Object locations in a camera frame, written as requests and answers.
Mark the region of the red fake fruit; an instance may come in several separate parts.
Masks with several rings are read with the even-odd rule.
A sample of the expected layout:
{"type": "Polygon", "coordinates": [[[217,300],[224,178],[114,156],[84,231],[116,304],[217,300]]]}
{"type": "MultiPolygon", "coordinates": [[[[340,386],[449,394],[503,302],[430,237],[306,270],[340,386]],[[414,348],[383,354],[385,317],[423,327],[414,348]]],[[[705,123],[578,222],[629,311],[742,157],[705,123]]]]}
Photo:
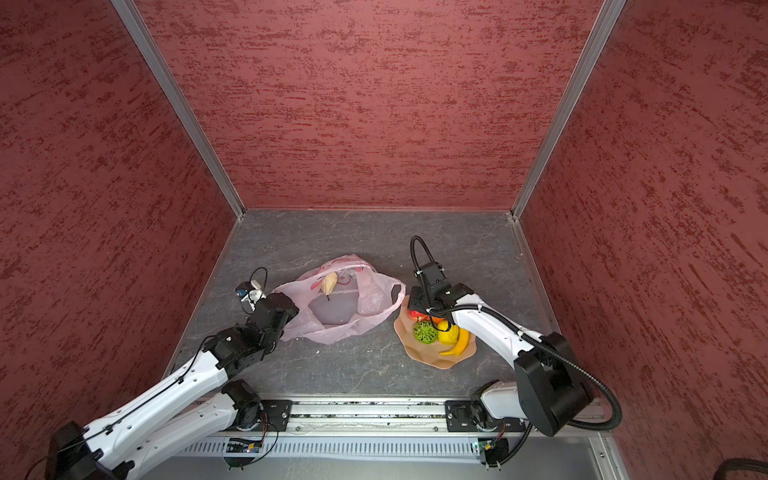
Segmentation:
{"type": "Polygon", "coordinates": [[[415,322],[428,320],[430,318],[430,316],[428,314],[426,314],[424,312],[419,312],[417,310],[408,309],[407,313],[408,313],[409,318],[411,320],[415,321],[415,322]]]}

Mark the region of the green fake fruit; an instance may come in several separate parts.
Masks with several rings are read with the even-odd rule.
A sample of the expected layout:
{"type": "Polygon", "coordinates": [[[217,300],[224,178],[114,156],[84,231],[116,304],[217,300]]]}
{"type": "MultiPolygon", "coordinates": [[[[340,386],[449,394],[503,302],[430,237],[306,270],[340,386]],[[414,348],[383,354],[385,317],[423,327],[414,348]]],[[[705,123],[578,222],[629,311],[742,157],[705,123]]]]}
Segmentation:
{"type": "Polygon", "coordinates": [[[420,343],[430,345],[438,340],[439,332],[430,321],[418,321],[413,324],[413,337],[420,343]]]}

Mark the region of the yellow fake lemon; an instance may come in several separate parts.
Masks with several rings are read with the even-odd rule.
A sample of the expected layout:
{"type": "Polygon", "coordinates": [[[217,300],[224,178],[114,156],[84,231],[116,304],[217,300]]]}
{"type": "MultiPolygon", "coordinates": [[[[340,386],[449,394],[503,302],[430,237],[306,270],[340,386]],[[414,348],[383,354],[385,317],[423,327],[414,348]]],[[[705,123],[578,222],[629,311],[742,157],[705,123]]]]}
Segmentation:
{"type": "Polygon", "coordinates": [[[437,339],[442,345],[453,346],[457,344],[460,336],[458,326],[443,320],[437,325],[436,330],[438,331],[437,339]]]}

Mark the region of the yellow fake banana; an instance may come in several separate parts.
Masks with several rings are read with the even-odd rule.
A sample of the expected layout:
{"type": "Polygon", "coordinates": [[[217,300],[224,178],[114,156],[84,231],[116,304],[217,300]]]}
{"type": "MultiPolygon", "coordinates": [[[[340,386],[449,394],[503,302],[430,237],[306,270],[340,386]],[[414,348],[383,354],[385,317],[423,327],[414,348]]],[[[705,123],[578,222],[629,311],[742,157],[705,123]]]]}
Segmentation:
{"type": "Polygon", "coordinates": [[[470,333],[465,329],[458,330],[457,342],[452,346],[450,350],[446,350],[440,353],[441,356],[459,356],[468,347],[470,340],[470,333]]]}

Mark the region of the pink plastic bag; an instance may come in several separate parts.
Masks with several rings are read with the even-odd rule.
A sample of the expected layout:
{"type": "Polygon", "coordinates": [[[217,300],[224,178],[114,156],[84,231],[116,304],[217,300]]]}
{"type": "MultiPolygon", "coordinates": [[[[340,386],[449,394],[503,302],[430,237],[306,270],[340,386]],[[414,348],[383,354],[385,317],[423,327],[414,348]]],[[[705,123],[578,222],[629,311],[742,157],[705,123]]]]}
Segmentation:
{"type": "Polygon", "coordinates": [[[331,345],[360,336],[400,312],[405,289],[402,281],[378,272],[357,255],[329,260],[276,288],[299,308],[281,340],[307,339],[331,345]],[[327,299],[319,285],[331,271],[338,274],[338,285],[327,299]]]}

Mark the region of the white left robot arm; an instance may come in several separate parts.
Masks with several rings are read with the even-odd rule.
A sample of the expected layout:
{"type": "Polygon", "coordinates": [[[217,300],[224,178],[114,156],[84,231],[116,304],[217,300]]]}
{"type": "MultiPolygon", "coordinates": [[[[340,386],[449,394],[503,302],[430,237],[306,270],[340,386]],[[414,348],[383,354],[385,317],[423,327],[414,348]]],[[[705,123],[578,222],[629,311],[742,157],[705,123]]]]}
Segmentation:
{"type": "Polygon", "coordinates": [[[239,375],[271,354],[299,309],[283,293],[256,301],[243,325],[206,337],[176,372],[85,426],[52,436],[47,479],[139,479],[188,446],[234,429],[237,440],[284,431],[284,416],[239,375]]]}

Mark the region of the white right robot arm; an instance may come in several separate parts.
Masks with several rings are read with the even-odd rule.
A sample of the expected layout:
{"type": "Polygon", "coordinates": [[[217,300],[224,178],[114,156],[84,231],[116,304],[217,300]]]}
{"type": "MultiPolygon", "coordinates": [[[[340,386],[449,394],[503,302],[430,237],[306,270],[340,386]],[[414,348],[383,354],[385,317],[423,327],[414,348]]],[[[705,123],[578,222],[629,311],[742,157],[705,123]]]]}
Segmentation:
{"type": "Polygon", "coordinates": [[[475,335],[514,369],[512,382],[480,390],[481,411],[494,419],[520,418],[552,437],[594,400],[584,374],[567,364],[575,357],[567,341],[543,335],[501,314],[464,284],[452,284],[439,263],[415,269],[417,306],[475,335]]]}

